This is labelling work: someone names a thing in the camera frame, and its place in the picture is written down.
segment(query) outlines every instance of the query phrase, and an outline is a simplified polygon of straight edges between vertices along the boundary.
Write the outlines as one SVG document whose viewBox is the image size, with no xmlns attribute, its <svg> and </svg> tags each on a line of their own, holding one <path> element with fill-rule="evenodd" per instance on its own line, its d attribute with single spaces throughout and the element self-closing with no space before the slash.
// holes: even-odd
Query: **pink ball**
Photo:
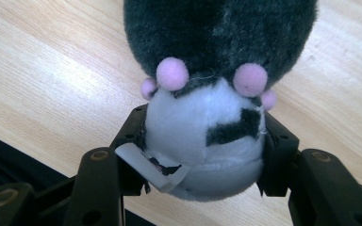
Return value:
<svg viewBox="0 0 362 226">
<path fill-rule="evenodd" d="M 167 57 L 158 64 L 156 79 L 161 88 L 176 91 L 187 84 L 189 73 L 184 61 L 174 57 Z"/>
<path fill-rule="evenodd" d="M 260 95 L 261 104 L 263 104 L 264 110 L 271 110 L 277 103 L 277 95 L 272 90 L 267 90 Z"/>
<path fill-rule="evenodd" d="M 148 77 L 143 80 L 142 85 L 140 85 L 140 94 L 142 94 L 143 99 L 150 101 L 152 99 L 152 92 L 156 89 L 155 79 Z"/>
<path fill-rule="evenodd" d="M 239 66 L 234 76 L 234 88 L 244 97 L 255 97 L 264 91 L 267 72 L 258 64 L 245 63 Z"/>
</svg>

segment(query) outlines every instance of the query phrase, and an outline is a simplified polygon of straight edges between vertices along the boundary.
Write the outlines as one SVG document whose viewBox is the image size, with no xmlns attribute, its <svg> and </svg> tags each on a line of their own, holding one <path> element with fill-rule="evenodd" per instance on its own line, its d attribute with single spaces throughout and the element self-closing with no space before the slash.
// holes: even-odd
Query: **black plastic part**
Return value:
<svg viewBox="0 0 362 226">
<path fill-rule="evenodd" d="M 111 148 L 84 154 L 64 225 L 124 225 L 117 162 Z"/>
<path fill-rule="evenodd" d="M 134 108 L 127 120 L 123 124 L 117 136 L 114 138 L 110 147 L 116 150 L 125 143 L 135 143 L 141 149 L 144 148 L 144 122 L 146 118 L 147 105 L 141 105 Z M 146 192 L 149 192 L 147 181 L 137 173 L 133 168 L 126 164 L 121 158 L 119 162 L 120 184 L 122 193 L 125 196 L 139 196 L 143 185 Z"/>
<path fill-rule="evenodd" d="M 264 192 L 267 196 L 285 197 L 291 162 L 299 154 L 299 139 L 269 113 L 266 113 L 266 127 L 264 169 L 257 185 L 262 195 Z"/>
<path fill-rule="evenodd" d="M 291 188 L 294 225 L 362 225 L 362 186 L 330 153 L 304 150 Z"/>
<path fill-rule="evenodd" d="M 29 184 L 0 186 L 0 225 L 29 225 L 35 220 L 34 190 Z"/>
</svg>

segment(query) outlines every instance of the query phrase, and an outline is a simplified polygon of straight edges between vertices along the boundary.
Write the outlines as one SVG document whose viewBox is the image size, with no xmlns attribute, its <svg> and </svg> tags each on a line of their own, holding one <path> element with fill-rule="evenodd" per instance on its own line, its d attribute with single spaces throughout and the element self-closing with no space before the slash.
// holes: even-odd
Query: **stuffed toy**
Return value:
<svg viewBox="0 0 362 226">
<path fill-rule="evenodd" d="M 178 176 L 159 190 L 216 201 L 258 179 L 271 87 L 315 18 L 316 0 L 124 0 L 127 40 L 149 76 L 141 153 L 162 176 Z"/>
</svg>

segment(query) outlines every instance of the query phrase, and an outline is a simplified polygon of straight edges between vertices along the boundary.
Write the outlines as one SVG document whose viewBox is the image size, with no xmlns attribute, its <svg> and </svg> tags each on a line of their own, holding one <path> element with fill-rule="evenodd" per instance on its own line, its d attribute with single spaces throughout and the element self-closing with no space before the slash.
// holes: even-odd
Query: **wood grain surface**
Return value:
<svg viewBox="0 0 362 226">
<path fill-rule="evenodd" d="M 0 139 L 67 176 L 107 146 L 146 77 L 128 49 L 121 0 L 0 0 Z M 337 155 L 362 184 L 362 1 L 320 0 L 304 52 L 271 111 L 301 149 Z M 287 198 L 256 186 L 221 202 L 153 191 L 125 207 L 157 225 L 291 225 Z"/>
</svg>

